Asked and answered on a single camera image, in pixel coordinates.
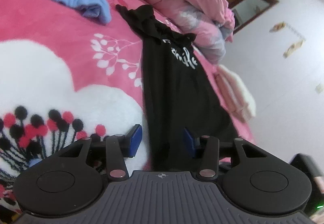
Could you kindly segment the folded cream pink towels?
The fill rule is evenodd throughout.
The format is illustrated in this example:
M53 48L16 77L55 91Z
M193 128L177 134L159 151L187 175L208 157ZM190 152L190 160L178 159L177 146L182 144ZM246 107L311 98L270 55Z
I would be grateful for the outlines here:
M242 123L256 116L256 102L241 77L224 65L216 67L215 81L228 111Z

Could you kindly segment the black smile t-shirt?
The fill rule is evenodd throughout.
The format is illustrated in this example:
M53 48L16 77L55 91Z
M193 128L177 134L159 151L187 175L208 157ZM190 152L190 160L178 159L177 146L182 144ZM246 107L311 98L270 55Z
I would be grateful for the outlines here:
M182 138L208 135L232 142L238 133L195 57L195 35L181 34L158 21L150 5L117 11L143 41L142 79L151 165L156 171L195 171Z

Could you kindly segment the pink fleece bed blanket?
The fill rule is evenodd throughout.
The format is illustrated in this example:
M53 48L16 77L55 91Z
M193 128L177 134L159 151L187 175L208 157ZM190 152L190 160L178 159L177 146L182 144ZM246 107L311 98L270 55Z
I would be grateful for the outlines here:
M142 40L114 9L144 0L107 0L105 26L52 0L1 0L1 217L20 213L18 175L72 142L143 137L129 173L150 168L142 87Z

